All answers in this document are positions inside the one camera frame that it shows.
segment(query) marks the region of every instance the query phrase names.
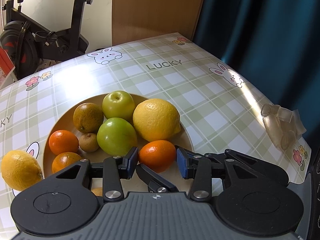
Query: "plaid tablecloth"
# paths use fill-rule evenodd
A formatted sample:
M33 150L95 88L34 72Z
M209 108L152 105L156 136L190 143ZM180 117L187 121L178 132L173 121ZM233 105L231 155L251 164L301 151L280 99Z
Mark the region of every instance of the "plaid tablecloth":
M197 153L226 148L285 169L302 183L311 154L301 138L283 154L271 143L260 115L271 102L245 78L179 33L114 46L63 62L0 91L0 160L38 142L43 150L55 122L86 98L125 90L174 104ZM213 181L213 189L221 190ZM0 177L0 238L17 230L10 216L12 189Z

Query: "yellow lemon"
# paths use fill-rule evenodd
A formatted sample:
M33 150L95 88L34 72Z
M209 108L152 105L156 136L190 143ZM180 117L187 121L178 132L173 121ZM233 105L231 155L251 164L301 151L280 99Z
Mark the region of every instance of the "yellow lemon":
M42 171L37 160L27 152L8 152L1 162L1 174L9 187L25 190L42 180Z
M145 140L167 140L180 132L180 115L175 106L163 99L148 99L133 112L133 125Z

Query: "orange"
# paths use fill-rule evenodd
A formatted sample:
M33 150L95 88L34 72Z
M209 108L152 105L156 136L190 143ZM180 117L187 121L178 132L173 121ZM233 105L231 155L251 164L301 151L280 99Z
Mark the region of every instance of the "orange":
M50 150L59 155L64 152L77 152L79 148L78 138L67 130L55 131L49 138Z
M61 171L65 167L69 166L72 163L75 163L81 160L82 157L76 153L65 152L60 153L56 156L52 162L52 173L56 173L57 171Z
M165 140L153 141L146 144L139 152L139 162L153 171L165 171L176 159L176 148Z

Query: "beige plate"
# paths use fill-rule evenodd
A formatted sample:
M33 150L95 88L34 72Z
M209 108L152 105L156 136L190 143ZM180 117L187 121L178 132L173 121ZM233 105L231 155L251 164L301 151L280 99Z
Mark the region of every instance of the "beige plate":
M73 112L75 109L83 103L95 103L98 106L101 106L102 101L104 97L107 94L103 95L98 95L92 98L88 98L85 101L80 102L79 104L75 105L71 109L69 109L55 124L55 126L52 128L50 135L57 131L57 130L68 130L74 133L78 138L82 135L81 132L79 132L73 125L72 117L73 117ZM131 94L136 106L147 100L147 98ZM175 135L173 138L170 139L170 141L175 144L179 145L185 149L188 149L190 151L193 151L193 146L190 140L190 137L185 129L185 127L180 123L181 125L181 132ZM44 169L44 177L48 177L52 174L51 172L51 164L53 159L55 158L55 155L51 152L49 148L49 137L47 139L45 148L44 148L44 157L43 157L43 169ZM143 147L145 144L148 142L141 137L138 136L138 148L140 149ZM80 148L77 152L79 155L83 156L83 158L89 159L92 163L97 163L97 162L103 162L105 158L110 157L109 154L105 153L101 149L98 149L97 151L93 153L85 153L83 152ZM180 191L188 191L192 179L185 180L181 178L180 172L177 167L177 163L175 162L167 171L164 171L161 173L161 176L163 176L165 179L169 180L173 184L177 186L177 188ZM134 172L134 175L132 179L126 180L126 179L121 179L121 184L124 190L124 195L128 191L148 191L148 187L146 184L144 184L137 176L136 172ZM95 187L102 187L102 179L93 179L92 182L92 188Z

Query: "wooden panel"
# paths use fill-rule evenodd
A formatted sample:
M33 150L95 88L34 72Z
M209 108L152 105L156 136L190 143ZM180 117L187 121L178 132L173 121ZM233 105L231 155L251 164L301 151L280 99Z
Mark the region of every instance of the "wooden panel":
M112 0L112 44L179 32L192 39L202 0Z

